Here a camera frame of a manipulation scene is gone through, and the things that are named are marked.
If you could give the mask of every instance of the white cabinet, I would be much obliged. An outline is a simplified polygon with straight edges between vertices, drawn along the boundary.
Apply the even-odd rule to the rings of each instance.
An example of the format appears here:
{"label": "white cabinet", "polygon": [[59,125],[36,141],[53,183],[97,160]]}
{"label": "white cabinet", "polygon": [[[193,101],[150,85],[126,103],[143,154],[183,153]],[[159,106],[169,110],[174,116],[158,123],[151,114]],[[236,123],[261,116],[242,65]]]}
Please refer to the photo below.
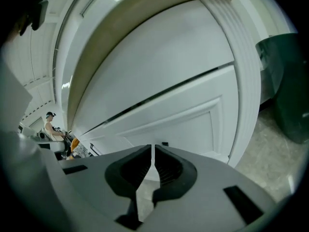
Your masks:
{"label": "white cabinet", "polygon": [[227,162],[238,120],[233,63],[222,28],[200,1],[165,10],[103,61],[73,132],[99,154],[168,142]]}
{"label": "white cabinet", "polygon": [[80,137],[99,154],[162,144],[227,161],[238,117],[233,66],[176,88]]}
{"label": "white cabinet", "polygon": [[103,61],[72,130],[80,136],[173,85],[233,61],[222,28],[200,1],[172,7],[138,26]]}

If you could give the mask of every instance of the white wall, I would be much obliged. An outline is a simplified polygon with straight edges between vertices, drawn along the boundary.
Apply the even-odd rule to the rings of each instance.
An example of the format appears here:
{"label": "white wall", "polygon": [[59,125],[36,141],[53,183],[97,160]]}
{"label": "white wall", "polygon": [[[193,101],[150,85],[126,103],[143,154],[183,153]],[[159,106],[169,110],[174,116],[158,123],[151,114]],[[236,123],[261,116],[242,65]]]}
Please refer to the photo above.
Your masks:
{"label": "white wall", "polygon": [[40,117],[37,121],[35,121],[30,128],[35,130],[36,132],[40,131],[44,126],[44,120]]}
{"label": "white wall", "polygon": [[254,45],[278,34],[297,32],[294,25],[275,0],[232,0]]}
{"label": "white wall", "polygon": [[29,115],[27,118],[25,118],[22,123],[26,126],[30,126],[33,124],[37,119],[40,117],[45,121],[47,112],[55,113],[56,116],[53,119],[52,125],[54,127],[60,127],[64,129],[64,123],[63,123],[63,116],[60,109],[60,106],[58,104],[49,103],[43,107],[41,107],[38,111],[33,113],[32,115]]}

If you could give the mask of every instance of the black slot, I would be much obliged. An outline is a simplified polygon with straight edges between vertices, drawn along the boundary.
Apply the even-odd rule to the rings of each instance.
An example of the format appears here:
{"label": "black slot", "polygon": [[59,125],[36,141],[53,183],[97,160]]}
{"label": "black slot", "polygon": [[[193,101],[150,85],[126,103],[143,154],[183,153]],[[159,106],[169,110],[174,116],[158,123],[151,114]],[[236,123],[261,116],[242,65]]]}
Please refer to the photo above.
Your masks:
{"label": "black slot", "polygon": [[87,169],[87,167],[85,165],[79,165],[79,166],[75,166],[75,167],[71,167],[71,168],[64,168],[63,172],[65,174],[72,174],[72,173],[76,173],[82,170]]}
{"label": "black slot", "polygon": [[110,164],[105,171],[105,179],[115,194],[131,199],[126,214],[116,222],[136,230],[142,223],[138,218],[136,190],[139,188],[151,166],[151,145],[133,152]]}
{"label": "black slot", "polygon": [[50,144],[39,144],[39,146],[43,149],[50,149]]}
{"label": "black slot", "polygon": [[242,219],[250,224],[262,216],[263,212],[244,194],[239,187],[233,186],[223,189]]}

